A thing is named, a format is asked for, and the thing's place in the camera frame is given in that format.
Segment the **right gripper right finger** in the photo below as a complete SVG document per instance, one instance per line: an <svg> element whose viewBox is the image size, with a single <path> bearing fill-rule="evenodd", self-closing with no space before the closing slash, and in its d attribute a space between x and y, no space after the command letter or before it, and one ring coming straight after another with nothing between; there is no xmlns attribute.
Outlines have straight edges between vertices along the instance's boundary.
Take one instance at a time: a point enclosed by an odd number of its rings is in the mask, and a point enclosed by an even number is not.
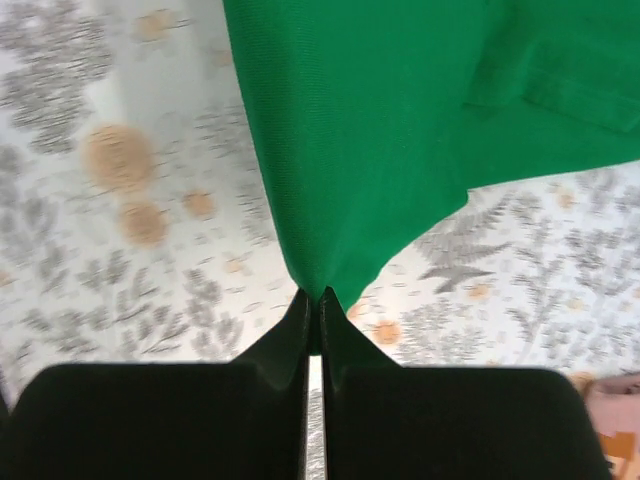
<svg viewBox="0 0 640 480"><path fill-rule="evenodd" d="M330 479L606 479L569 380L539 368L401 366L319 302Z"/></svg>

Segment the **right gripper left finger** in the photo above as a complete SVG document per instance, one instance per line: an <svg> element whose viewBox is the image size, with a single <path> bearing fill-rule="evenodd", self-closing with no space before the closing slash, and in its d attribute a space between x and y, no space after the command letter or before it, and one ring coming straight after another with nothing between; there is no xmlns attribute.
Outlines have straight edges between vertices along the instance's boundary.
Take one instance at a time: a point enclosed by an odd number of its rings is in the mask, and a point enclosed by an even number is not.
<svg viewBox="0 0 640 480"><path fill-rule="evenodd" d="M41 371L1 425L5 479L299 479L310 301L228 363Z"/></svg>

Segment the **green t-shirt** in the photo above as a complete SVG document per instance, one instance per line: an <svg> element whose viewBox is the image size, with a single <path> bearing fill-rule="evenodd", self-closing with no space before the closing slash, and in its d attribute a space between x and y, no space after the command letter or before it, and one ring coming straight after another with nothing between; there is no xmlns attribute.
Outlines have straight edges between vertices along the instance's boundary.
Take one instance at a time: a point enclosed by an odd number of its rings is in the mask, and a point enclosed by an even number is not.
<svg viewBox="0 0 640 480"><path fill-rule="evenodd" d="M635 1L228 1L289 272L355 302L470 190L639 156Z"/></svg>

